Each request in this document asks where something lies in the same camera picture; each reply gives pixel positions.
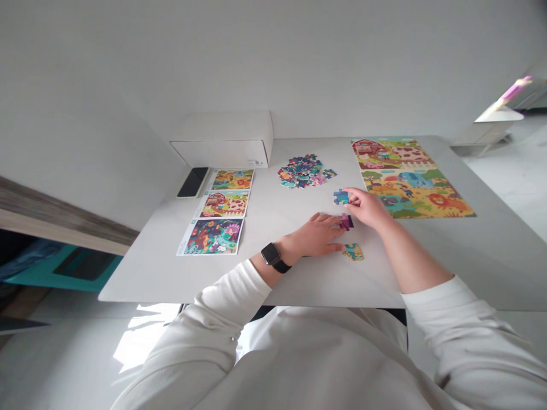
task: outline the white box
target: white box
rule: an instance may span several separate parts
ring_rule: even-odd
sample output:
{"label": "white box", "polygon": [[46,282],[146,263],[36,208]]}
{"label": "white box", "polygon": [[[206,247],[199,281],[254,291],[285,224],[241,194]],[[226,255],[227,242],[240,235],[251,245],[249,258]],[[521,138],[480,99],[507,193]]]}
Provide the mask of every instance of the white box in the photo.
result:
{"label": "white box", "polygon": [[269,111],[188,115],[171,146],[191,167],[267,168],[274,144]]}

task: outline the floor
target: floor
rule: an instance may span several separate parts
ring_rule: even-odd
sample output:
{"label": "floor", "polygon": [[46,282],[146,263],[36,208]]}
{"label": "floor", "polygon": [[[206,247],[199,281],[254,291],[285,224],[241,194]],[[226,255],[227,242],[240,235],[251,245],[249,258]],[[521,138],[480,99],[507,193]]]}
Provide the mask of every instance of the floor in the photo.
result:
{"label": "floor", "polygon": [[[511,128],[513,142],[463,157],[547,241],[547,116]],[[31,316],[50,327],[14,337],[0,353],[0,408],[109,408],[177,314],[178,305],[109,304],[95,294],[51,292]],[[547,313],[500,312],[547,362]],[[410,356],[433,376],[435,359],[409,321]]]}

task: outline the tree illustration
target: tree illustration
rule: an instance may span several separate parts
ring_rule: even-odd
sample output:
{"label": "tree illustration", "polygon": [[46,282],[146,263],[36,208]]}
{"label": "tree illustration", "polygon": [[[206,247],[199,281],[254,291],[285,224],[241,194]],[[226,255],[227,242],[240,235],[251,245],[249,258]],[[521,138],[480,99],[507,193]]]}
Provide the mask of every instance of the tree illustration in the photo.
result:
{"label": "tree illustration", "polygon": [[382,174],[375,173],[374,171],[365,171],[365,172],[361,173],[361,175],[363,176],[363,178],[368,179],[371,184],[374,183],[375,179],[381,179],[382,178]]}
{"label": "tree illustration", "polygon": [[448,183],[448,180],[446,179],[446,177],[438,169],[429,170],[428,172],[423,173],[422,176],[427,179],[434,179],[434,178],[441,179],[444,182]]}
{"label": "tree illustration", "polygon": [[422,214],[413,210],[400,210],[393,214],[394,218],[419,218],[420,216]]}

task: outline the white sleeve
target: white sleeve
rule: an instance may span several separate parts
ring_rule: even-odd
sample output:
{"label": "white sleeve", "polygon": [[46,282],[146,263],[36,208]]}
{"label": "white sleeve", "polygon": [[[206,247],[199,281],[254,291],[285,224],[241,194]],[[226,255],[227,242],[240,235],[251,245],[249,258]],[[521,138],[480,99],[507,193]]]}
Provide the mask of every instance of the white sleeve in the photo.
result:
{"label": "white sleeve", "polygon": [[435,382],[457,408],[547,408],[547,367],[460,278],[402,297],[439,360]]}
{"label": "white sleeve", "polygon": [[270,291],[249,260],[203,290],[169,325],[112,408],[193,407],[234,366],[243,326]]}

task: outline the elephant illustration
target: elephant illustration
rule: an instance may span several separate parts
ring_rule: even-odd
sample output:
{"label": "elephant illustration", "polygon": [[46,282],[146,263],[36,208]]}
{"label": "elephant illustration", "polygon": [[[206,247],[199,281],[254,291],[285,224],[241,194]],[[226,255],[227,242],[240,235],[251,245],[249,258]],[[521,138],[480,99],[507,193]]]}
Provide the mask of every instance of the elephant illustration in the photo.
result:
{"label": "elephant illustration", "polygon": [[406,181],[414,188],[434,189],[433,181],[416,173],[400,173],[399,181]]}

